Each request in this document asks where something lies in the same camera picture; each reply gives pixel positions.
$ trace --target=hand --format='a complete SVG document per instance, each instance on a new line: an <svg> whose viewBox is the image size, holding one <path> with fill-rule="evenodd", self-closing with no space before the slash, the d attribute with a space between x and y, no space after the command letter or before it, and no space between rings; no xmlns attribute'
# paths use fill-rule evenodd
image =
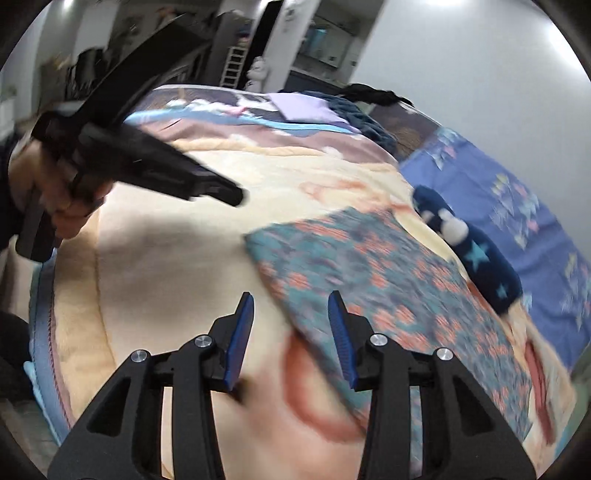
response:
<svg viewBox="0 0 591 480"><path fill-rule="evenodd" d="M58 238L78 235L92 213L92 205L72 199L65 172L36 140L11 160L8 181L14 203L22 212L27 207L28 195L33 187L41 191L41 202L51 214ZM103 199L112 188L111 181L101 185L95 192L95 200Z"/></svg>

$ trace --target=blue bed sheet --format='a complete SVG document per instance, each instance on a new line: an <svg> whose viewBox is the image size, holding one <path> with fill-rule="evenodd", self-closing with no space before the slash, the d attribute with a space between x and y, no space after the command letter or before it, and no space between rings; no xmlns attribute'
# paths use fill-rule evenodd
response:
<svg viewBox="0 0 591 480"><path fill-rule="evenodd" d="M440 128L401 167L491 237L521 278L523 303L572 369L591 338L591 268L556 217L495 160Z"/></svg>

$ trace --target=blue gripper pad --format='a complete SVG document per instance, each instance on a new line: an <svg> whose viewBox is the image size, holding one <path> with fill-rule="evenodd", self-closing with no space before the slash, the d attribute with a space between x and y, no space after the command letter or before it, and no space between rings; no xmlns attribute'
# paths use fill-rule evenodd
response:
<svg viewBox="0 0 591 480"><path fill-rule="evenodd" d="M223 377L228 391L232 391L238 381L238 376L240 376L242 361L254 321L255 300L250 293L242 295L234 316L236 317L236 327L226 350L226 371Z"/></svg>
<svg viewBox="0 0 591 480"><path fill-rule="evenodd" d="M355 368L355 349L349 336L347 317L349 312L338 291L329 296L329 322L335 339L336 352L339 356L343 376L351 388L357 385L358 375Z"/></svg>

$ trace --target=white figurine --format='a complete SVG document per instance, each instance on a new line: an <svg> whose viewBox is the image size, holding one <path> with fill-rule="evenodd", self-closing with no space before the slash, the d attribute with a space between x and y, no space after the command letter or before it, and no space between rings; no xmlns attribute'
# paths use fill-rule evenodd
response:
<svg viewBox="0 0 591 480"><path fill-rule="evenodd" d="M285 9L285 28L292 23L297 17L300 16L301 8L304 4L304 0L293 0Z"/></svg>
<svg viewBox="0 0 591 480"><path fill-rule="evenodd" d="M269 75L269 67L267 66L267 62L263 57L256 57L252 62L251 69L248 70L246 76L248 77L248 82L244 89L247 92L252 93L261 93L262 92L262 84Z"/></svg>

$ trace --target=white cabinet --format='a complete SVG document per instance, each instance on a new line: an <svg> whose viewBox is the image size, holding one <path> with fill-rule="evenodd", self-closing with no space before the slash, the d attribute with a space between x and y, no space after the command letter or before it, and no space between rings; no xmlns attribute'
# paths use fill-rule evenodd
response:
<svg viewBox="0 0 591 480"><path fill-rule="evenodd" d="M353 36L321 17L314 17L300 53L338 68Z"/></svg>
<svg viewBox="0 0 591 480"><path fill-rule="evenodd" d="M357 62L359 61L361 52L363 52L364 46L364 39L359 37L355 37L353 39L345 55L345 58L343 59L343 63L340 65L339 71L337 72L337 80L340 80L343 83L349 83L349 79L357 67Z"/></svg>

